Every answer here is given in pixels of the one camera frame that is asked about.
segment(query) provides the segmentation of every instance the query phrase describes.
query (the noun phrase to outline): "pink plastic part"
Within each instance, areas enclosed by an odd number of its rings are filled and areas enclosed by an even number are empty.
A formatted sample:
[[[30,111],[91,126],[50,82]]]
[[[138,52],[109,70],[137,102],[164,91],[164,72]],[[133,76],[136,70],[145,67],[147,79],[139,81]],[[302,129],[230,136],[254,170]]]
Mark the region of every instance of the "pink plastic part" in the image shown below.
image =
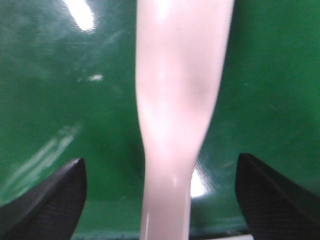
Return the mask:
[[[145,153],[140,240],[187,240],[193,167],[216,103],[233,0],[138,0]]]

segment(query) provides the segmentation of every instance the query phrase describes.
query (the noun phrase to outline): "black carbon fiber part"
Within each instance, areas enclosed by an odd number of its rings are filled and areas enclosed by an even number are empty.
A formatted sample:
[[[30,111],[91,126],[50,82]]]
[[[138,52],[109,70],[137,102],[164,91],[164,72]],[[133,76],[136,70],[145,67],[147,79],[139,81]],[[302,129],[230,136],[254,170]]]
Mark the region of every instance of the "black carbon fiber part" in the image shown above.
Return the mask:
[[[74,159],[0,208],[1,240],[69,240],[87,195],[86,166]]]
[[[320,198],[255,156],[239,156],[235,193],[255,240],[320,240]]]

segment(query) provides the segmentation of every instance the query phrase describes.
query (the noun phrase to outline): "green surface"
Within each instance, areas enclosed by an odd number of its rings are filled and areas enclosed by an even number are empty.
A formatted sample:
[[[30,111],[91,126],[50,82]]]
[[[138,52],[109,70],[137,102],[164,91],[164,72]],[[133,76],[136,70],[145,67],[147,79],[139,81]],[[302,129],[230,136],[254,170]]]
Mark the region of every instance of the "green surface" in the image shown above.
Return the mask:
[[[91,31],[62,0],[0,2],[0,205],[84,157],[88,197],[75,236],[136,238],[144,181],[136,2],[87,4]],[[319,11],[318,0],[236,0],[198,161],[211,192],[192,200],[191,234],[246,227],[234,193],[241,152],[320,194]]]

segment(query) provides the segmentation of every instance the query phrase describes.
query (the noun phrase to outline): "green background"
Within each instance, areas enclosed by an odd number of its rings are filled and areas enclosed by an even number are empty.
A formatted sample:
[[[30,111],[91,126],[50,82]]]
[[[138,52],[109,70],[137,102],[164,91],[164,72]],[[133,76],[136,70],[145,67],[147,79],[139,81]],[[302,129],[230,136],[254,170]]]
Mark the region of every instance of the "green background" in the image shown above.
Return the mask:
[[[81,30],[62,0],[0,2],[0,206],[84,157],[75,238],[139,235],[144,152],[135,99],[136,1],[88,0]],[[239,153],[320,194],[320,1],[236,0],[221,88],[198,158],[211,192],[193,236],[246,229]]]

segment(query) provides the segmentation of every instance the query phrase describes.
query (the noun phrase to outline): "glossy green panel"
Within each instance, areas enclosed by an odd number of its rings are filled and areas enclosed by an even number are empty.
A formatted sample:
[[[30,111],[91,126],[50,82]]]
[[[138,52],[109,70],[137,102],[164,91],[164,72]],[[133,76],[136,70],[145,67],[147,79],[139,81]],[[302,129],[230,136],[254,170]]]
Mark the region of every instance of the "glossy green panel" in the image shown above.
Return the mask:
[[[84,157],[88,196],[75,237],[137,238],[136,2],[77,6],[82,21],[68,0],[0,2],[0,205]],[[234,193],[242,152],[320,194],[319,11],[318,0],[235,1],[191,234],[246,228]]]

